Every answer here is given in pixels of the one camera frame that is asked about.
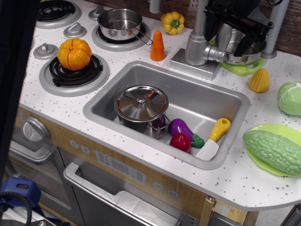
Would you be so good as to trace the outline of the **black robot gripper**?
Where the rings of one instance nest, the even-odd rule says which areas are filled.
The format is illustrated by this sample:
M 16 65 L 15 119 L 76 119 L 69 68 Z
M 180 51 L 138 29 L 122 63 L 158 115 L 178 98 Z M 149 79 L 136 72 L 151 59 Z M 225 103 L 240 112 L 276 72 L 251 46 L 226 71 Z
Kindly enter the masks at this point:
M 261 13 L 259 3 L 259 0 L 210 0 L 204 9 L 205 39 L 210 41 L 219 31 L 221 23 L 227 23 L 244 34 L 234 52 L 235 57 L 243 56 L 254 43 L 265 47 L 267 29 L 274 28 L 274 24 Z M 244 20 L 258 27 L 243 29 Z

